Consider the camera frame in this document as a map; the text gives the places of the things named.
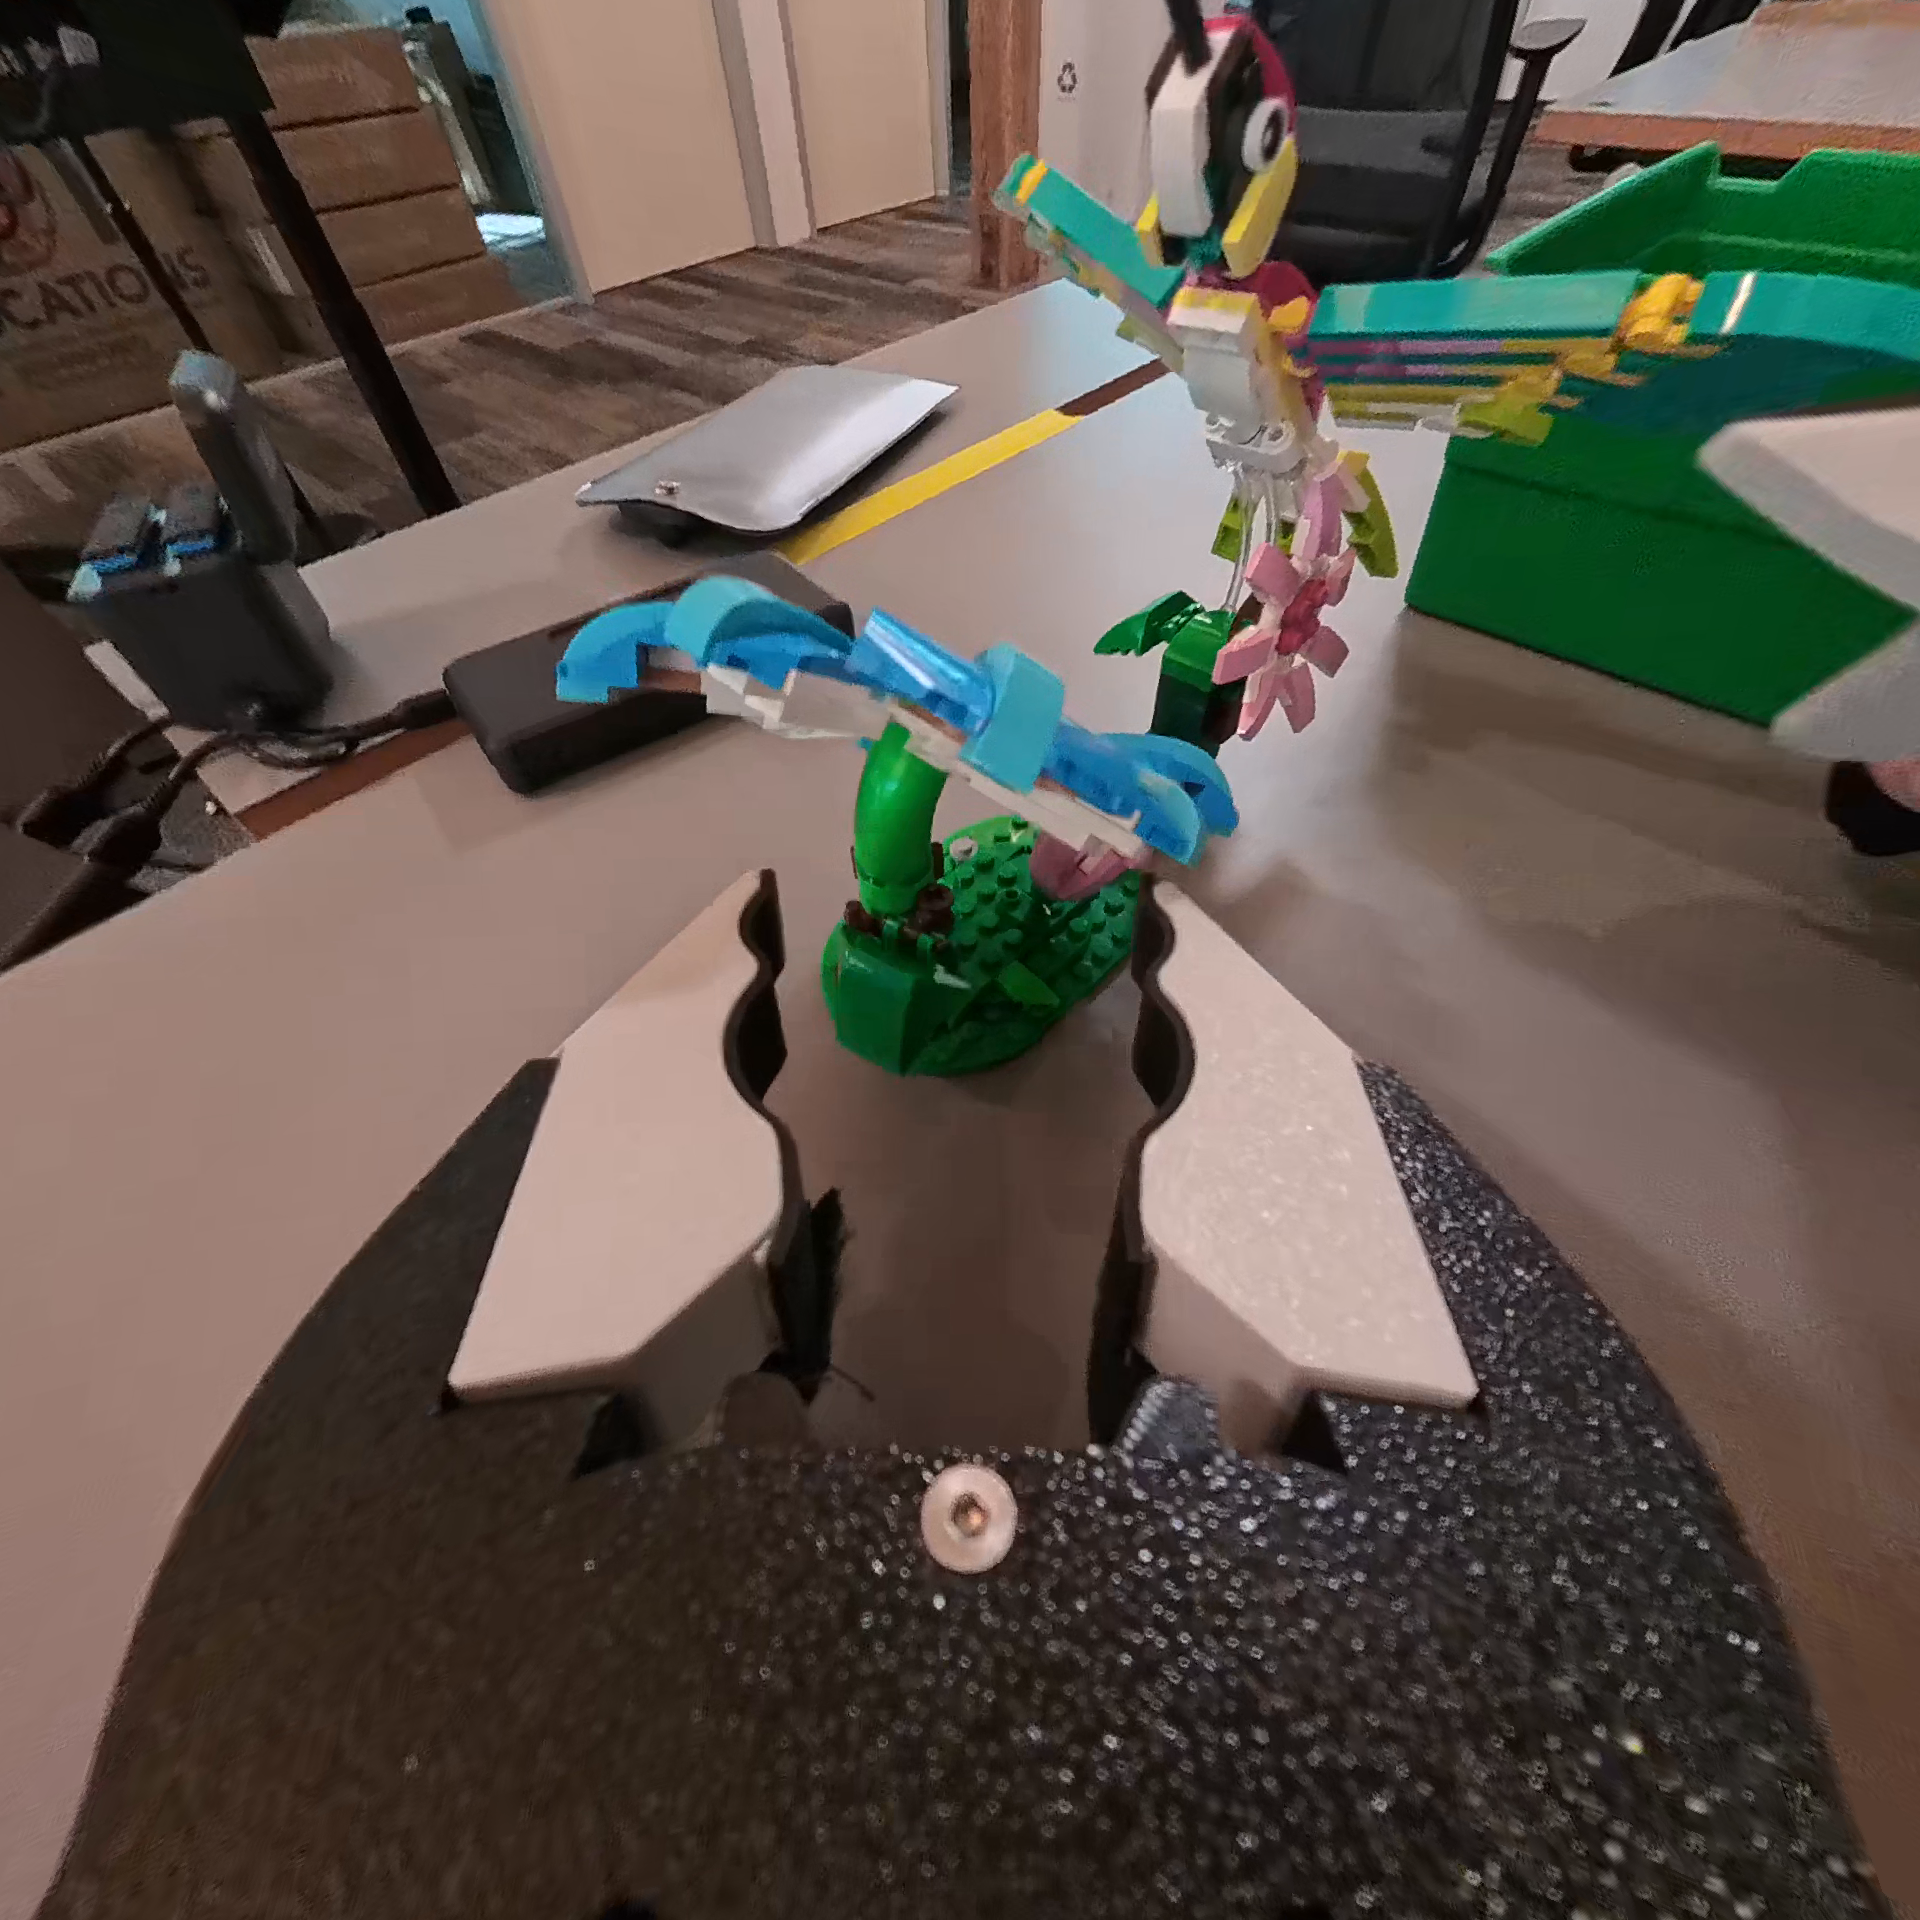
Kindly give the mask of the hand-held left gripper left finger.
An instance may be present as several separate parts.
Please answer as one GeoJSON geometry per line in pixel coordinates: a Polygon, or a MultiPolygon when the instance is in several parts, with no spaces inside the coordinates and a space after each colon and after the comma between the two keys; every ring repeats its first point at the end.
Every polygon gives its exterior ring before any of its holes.
{"type": "Polygon", "coordinates": [[[775,1349],[769,1278],[788,1157],[747,1060],[777,1017],[771,871],[739,877],[553,1054],[447,1393],[460,1408],[624,1397],[643,1438],[691,1440],[775,1349]]]}

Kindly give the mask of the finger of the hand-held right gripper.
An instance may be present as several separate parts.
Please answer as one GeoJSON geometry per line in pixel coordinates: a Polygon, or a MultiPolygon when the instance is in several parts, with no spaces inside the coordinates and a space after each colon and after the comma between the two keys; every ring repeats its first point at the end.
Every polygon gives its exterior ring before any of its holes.
{"type": "Polygon", "coordinates": [[[1819,763],[1918,758],[1918,629],[1905,629],[1783,709],[1767,728],[1783,750],[1819,763]]]}
{"type": "Polygon", "coordinates": [[[1698,467],[1789,541],[1918,610],[1918,405],[1862,402],[1727,424],[1698,467]]]}

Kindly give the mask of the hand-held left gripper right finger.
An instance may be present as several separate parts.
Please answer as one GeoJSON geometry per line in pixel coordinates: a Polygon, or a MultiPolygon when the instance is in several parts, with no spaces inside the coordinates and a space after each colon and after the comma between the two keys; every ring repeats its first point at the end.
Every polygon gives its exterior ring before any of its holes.
{"type": "Polygon", "coordinates": [[[1461,1414],[1478,1399],[1355,1052],[1185,890],[1140,903],[1127,1350],[1204,1390],[1235,1453],[1308,1397],[1461,1414]]]}

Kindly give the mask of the green lego base with stems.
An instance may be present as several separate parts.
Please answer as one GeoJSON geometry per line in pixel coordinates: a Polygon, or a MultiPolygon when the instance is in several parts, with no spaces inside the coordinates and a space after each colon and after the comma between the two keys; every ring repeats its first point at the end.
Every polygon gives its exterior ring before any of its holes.
{"type": "Polygon", "coordinates": [[[1140,873],[1071,875],[1025,819],[866,745],[853,898],[822,953],[842,1049],[896,1076],[958,1078],[1028,1052],[1129,961],[1140,873]]]}

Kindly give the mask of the blue lego bird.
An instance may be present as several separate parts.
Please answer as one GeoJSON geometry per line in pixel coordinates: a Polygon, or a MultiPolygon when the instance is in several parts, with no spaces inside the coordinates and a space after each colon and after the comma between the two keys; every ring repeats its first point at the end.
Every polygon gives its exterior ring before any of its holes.
{"type": "Polygon", "coordinates": [[[708,709],[762,733],[904,733],[911,761],[956,776],[1055,843],[1071,875],[1103,886],[1127,870],[1198,860],[1237,829],[1220,767],[1174,735],[1092,733],[1068,719],[1062,679],[1015,648],[965,661],[887,612],[846,635],[741,577],[581,625],[555,672],[557,698],[609,706],[663,691],[684,666],[708,709]]]}

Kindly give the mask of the teal lego bird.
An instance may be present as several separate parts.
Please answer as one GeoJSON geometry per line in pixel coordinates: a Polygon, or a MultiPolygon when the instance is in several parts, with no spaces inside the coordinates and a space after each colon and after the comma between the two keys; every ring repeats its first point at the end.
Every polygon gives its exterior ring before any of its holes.
{"type": "Polygon", "coordinates": [[[1185,379],[1213,465],[1235,484],[1330,473],[1323,418],[1539,446],[1578,411],[1713,433],[1916,372],[1916,292],[1837,273],[1625,267],[1317,294],[1269,258],[1297,176],[1280,57],[1241,18],[1166,14],[1137,219],[1034,156],[1012,159],[993,204],[1185,379]]]}

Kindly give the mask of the pink lego flower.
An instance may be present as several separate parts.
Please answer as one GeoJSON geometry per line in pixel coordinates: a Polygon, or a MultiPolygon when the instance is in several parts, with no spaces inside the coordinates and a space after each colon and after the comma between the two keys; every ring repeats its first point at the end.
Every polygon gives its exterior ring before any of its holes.
{"type": "Polygon", "coordinates": [[[1232,735],[1260,735],[1274,715],[1302,733],[1319,681],[1347,657],[1329,614],[1357,571],[1377,569],[1377,484],[1364,454],[1340,452],[1317,473],[1263,484],[1256,500],[1241,514],[1235,622],[1211,681],[1235,694],[1232,735]]]}

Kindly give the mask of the green plastic bin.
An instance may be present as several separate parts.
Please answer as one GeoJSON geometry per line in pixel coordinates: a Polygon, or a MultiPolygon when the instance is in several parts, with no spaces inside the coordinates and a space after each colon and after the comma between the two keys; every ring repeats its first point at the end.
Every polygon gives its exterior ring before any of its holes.
{"type": "Polygon", "coordinates": [[[1491,277],[1625,271],[1703,284],[1720,351],[1591,390],[1537,448],[1448,446],[1405,605],[1768,724],[1908,625],[1694,463],[1726,424],[1916,390],[1918,159],[1834,154],[1726,178],[1711,144],[1494,253],[1491,277]]]}

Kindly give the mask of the wooden top desk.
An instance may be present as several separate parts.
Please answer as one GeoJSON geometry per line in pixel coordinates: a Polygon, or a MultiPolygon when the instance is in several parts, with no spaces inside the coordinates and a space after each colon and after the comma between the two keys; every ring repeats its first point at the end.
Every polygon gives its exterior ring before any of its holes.
{"type": "Polygon", "coordinates": [[[1830,150],[1918,156],[1918,6],[1763,5],[1547,109],[1535,141],[1606,172],[1714,146],[1761,171],[1830,150]]]}

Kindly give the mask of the black power bank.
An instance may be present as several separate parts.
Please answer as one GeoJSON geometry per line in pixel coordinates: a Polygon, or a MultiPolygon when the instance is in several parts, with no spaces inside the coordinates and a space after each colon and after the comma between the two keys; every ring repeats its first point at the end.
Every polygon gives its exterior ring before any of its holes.
{"type": "Polygon", "coordinates": [[[583,620],[527,633],[467,653],[443,668],[443,691],[492,773],[514,795],[531,799],[566,780],[650,750],[712,720],[695,668],[667,678],[689,685],[618,691],[609,704],[570,704],[557,694],[557,670],[583,620]]]}

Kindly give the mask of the black mesh office chair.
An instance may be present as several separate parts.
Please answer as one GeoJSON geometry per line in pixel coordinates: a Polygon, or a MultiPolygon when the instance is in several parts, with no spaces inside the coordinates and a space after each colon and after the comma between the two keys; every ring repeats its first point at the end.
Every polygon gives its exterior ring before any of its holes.
{"type": "Polygon", "coordinates": [[[1310,288],[1459,277],[1502,204],[1571,18],[1519,3],[1254,3],[1297,113],[1269,251],[1310,288]]]}

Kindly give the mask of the yellow tape strip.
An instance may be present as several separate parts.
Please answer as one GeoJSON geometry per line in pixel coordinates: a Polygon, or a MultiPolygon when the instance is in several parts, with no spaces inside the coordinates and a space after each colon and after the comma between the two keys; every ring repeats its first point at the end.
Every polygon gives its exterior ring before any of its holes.
{"type": "Polygon", "coordinates": [[[820,525],[777,543],[777,555],[797,568],[818,562],[836,553],[838,547],[859,541],[889,523],[924,508],[930,502],[943,499],[945,493],[989,474],[995,469],[1066,435],[1077,424],[1079,418],[1069,418],[1062,409],[1045,409],[1036,418],[1015,422],[989,439],[950,454],[918,473],[879,487],[861,500],[827,515],[820,525]]]}

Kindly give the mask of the wooden pillar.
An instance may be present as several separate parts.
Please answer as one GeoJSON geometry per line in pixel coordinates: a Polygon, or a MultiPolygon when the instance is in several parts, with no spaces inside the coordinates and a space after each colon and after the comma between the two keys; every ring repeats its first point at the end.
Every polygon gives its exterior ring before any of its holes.
{"type": "Polygon", "coordinates": [[[1038,258],[995,208],[995,189],[1014,159],[1038,144],[1040,3],[967,5],[969,221],[974,284],[1019,294],[1038,275],[1038,258]]]}

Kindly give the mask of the cardboard box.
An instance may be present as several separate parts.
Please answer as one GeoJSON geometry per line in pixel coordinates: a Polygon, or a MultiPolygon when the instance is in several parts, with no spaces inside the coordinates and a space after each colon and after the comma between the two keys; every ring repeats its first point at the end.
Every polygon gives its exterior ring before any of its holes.
{"type": "MultiPolygon", "coordinates": [[[[191,310],[208,349],[247,379],[281,372],[266,314],[173,143],[115,131],[87,143],[191,310]]],[[[139,415],[169,396],[188,338],[72,163],[1,157],[1,448],[139,415]]]]}

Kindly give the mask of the white door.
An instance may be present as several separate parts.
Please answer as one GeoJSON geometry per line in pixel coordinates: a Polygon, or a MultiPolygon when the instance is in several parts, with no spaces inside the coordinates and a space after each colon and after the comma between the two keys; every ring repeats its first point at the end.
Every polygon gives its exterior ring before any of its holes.
{"type": "Polygon", "coordinates": [[[710,3],[486,3],[484,16],[585,297],[753,245],[710,3]]]}
{"type": "Polygon", "coordinates": [[[952,185],[948,3],[786,3],[814,228],[915,206],[952,185]]]}

